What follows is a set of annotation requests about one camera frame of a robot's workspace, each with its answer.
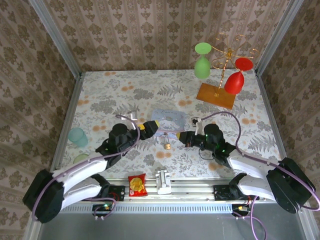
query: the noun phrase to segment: floral tablecloth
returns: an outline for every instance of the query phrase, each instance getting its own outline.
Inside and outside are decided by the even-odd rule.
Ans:
[[[225,71],[225,79],[234,73]],[[81,94],[75,111],[72,128],[81,127],[89,143],[84,148],[68,141],[62,166],[71,165],[76,156],[90,154],[108,138],[116,123],[129,121],[115,118],[115,114],[137,111],[138,121],[151,119],[154,109],[177,110],[187,115],[185,130],[191,126],[192,117],[205,117],[218,111],[229,111],[223,107],[196,99],[201,83],[218,86],[221,70],[211,70],[208,79],[197,79],[193,70],[144,70],[144,71],[96,71],[86,72]],[[233,109],[241,123],[242,135],[239,146],[272,162],[280,159],[267,111],[255,74],[244,73],[245,83],[236,96]],[[238,135],[236,121],[227,115],[218,115],[204,122],[216,123],[224,138],[234,144]],[[171,139],[171,150],[164,149],[163,137],[152,137],[140,143],[126,154],[116,165],[101,173],[105,178],[125,178],[146,173],[152,178],[157,170],[167,169],[171,177],[231,178],[234,172],[215,163],[203,160],[198,148],[185,148],[178,140]],[[211,158],[208,151],[202,157]]]

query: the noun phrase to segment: red snack bag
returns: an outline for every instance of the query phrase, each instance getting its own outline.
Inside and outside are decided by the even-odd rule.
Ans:
[[[128,176],[129,179],[129,197],[142,197],[148,195],[145,187],[146,174]]]

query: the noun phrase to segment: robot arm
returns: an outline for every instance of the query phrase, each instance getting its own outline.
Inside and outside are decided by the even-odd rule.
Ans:
[[[192,123],[196,124],[197,119],[193,119]],[[274,200],[286,211],[296,213],[311,197],[311,193],[289,175],[274,166],[254,161],[250,157],[265,162],[269,162],[268,159],[253,156],[250,153],[244,155],[243,151],[239,151],[236,146],[226,142],[222,131],[216,124],[206,125],[204,135],[201,135],[199,131],[197,134],[195,131],[185,131],[177,133],[177,138],[185,144],[185,147],[209,150],[218,164],[242,172],[229,183],[234,199],[241,199],[249,195],[259,196]],[[316,191],[315,186],[292,159],[286,157],[278,163],[280,167],[291,172],[314,192]]]
[[[159,123],[147,121],[138,127],[139,139],[146,140],[156,133]],[[95,150],[95,154],[100,157],[91,155],[81,162],[54,172],[45,169],[40,171],[23,197],[23,203],[30,210],[36,205],[35,216],[41,223],[47,223],[63,208],[73,203],[93,197],[106,198],[110,184],[98,173],[116,164],[122,157],[121,153],[125,152],[124,156],[126,150],[135,144],[138,136],[136,129],[128,130],[122,123],[114,125],[109,138]]]

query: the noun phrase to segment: orange wooden board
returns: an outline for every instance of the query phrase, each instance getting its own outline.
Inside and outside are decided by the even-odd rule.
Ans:
[[[236,95],[227,93],[224,88],[218,91],[217,86],[202,83],[196,99],[214,104],[226,109],[232,109]]]

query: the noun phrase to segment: patterned wallpaper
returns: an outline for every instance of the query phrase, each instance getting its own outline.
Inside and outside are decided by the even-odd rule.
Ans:
[[[83,72],[193,68],[219,32],[263,52],[289,0],[44,0]],[[233,41],[232,47],[239,42]]]
[[[0,0],[0,239],[22,239],[22,198],[49,168],[74,78],[28,1]]]
[[[319,0],[304,0],[262,79],[288,157],[320,194]]]

